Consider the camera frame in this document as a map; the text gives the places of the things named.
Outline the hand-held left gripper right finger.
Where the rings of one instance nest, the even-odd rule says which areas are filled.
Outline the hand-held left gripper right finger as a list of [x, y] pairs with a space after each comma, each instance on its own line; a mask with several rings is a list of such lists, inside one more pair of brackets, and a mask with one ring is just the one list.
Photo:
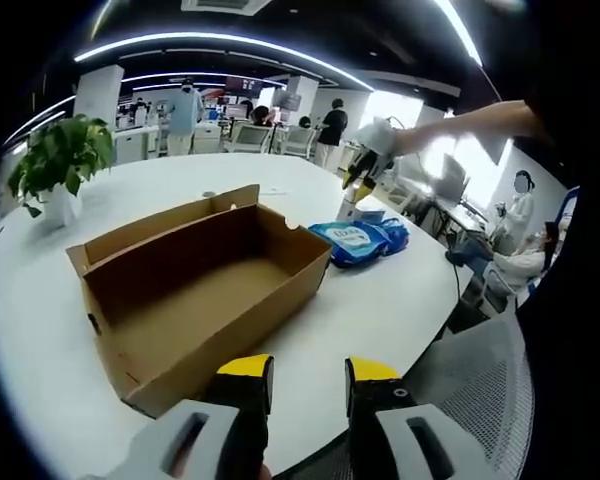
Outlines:
[[432, 404], [418, 404], [392, 367], [345, 359], [348, 448], [356, 479], [484, 479], [478, 440]]

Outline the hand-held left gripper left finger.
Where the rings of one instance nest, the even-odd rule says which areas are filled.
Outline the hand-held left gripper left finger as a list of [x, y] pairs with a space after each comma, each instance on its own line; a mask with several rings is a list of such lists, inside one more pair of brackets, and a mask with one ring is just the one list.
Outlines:
[[268, 445], [274, 357], [235, 359], [199, 400], [182, 400], [136, 434], [108, 479], [258, 479]]

